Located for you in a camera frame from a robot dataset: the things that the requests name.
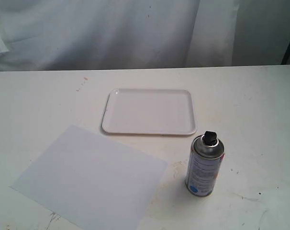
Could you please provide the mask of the spray paint can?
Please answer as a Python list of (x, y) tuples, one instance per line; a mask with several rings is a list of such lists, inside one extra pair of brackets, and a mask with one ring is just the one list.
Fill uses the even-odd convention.
[(192, 141), (185, 178), (192, 194), (205, 197), (213, 192), (224, 156), (224, 145), (216, 132), (206, 131)]

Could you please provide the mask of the white plastic tray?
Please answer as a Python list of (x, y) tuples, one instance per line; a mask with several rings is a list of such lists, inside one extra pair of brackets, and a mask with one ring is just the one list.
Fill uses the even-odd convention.
[(108, 134), (189, 136), (198, 126), (187, 90), (117, 88), (109, 94), (101, 128)]

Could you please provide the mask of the white paper sheet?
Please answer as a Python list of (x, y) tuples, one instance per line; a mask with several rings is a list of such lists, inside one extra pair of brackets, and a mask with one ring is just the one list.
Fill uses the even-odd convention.
[(134, 230), (166, 167), (164, 160), (71, 126), (12, 188), (84, 230)]

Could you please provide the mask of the white backdrop cloth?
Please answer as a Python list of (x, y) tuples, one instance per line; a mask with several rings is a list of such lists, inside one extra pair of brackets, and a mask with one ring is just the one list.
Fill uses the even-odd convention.
[(290, 0), (0, 0), (0, 71), (279, 64)]

